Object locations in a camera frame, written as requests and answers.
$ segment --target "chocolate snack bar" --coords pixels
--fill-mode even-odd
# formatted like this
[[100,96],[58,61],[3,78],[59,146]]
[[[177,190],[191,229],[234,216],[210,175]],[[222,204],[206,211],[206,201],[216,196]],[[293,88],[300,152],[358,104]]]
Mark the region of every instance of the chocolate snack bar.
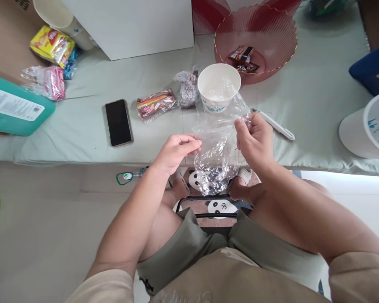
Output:
[[249,63],[249,65],[239,64],[236,66],[237,71],[245,72],[246,74],[250,74],[252,72],[255,72],[259,68],[260,68],[260,66],[257,64],[254,64],[254,63]]
[[174,93],[171,88],[168,88],[145,98],[138,98],[136,109],[139,117],[142,120],[147,120],[150,116],[159,111],[167,111],[175,102]]
[[234,62],[248,65],[253,53],[254,48],[252,46],[240,45],[233,53],[229,55],[229,59]]

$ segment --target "yellow snack bag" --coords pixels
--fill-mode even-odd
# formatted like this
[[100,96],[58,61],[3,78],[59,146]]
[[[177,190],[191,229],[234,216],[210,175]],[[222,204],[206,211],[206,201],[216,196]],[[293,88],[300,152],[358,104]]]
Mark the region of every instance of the yellow snack bag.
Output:
[[42,58],[64,69],[75,47],[75,42],[56,29],[44,25],[31,40],[29,46]]

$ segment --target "white pen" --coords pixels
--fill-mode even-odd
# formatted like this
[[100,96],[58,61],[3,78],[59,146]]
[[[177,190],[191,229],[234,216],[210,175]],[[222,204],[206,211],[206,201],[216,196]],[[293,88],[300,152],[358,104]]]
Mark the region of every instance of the white pen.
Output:
[[260,111],[254,109],[254,108],[252,108],[251,110],[254,111],[254,112],[259,112],[264,117],[265,121],[267,121],[269,124],[271,124],[272,128],[275,129],[277,132],[283,134],[286,138],[288,138],[291,141],[295,140],[295,135],[293,133],[291,133],[288,129],[286,129],[286,128],[282,127],[281,125],[279,125],[278,122],[276,122],[275,120],[273,120],[266,113],[260,112]]

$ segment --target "smartphone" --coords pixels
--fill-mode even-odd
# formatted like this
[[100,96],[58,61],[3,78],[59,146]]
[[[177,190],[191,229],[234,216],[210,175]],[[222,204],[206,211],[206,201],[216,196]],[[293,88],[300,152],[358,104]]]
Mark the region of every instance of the smartphone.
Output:
[[131,122],[126,101],[121,99],[107,103],[105,105],[105,113],[107,115],[111,145],[118,146],[133,142]]

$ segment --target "slipper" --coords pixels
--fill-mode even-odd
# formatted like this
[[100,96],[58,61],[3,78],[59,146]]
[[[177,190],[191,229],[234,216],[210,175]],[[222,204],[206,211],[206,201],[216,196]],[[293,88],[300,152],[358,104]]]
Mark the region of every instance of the slipper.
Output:
[[[246,186],[247,186],[248,183],[250,182],[250,179],[251,179],[251,172],[249,172],[248,170],[246,170],[244,168],[240,168],[236,177],[242,178],[244,180],[244,182],[246,183]],[[235,180],[235,178],[230,180],[229,185],[227,186],[227,190],[229,192],[232,190],[232,185],[233,185],[234,180]]]
[[177,168],[176,172],[174,174],[172,174],[169,178],[168,178],[168,183],[170,184],[170,187],[173,187],[173,182],[175,179],[181,179],[182,182],[184,183],[184,186],[185,188],[187,189],[187,192],[188,192],[188,196],[190,195],[190,189],[188,188],[188,185],[187,183],[185,183],[184,181],[184,177],[182,176],[182,172],[181,172],[181,168]]

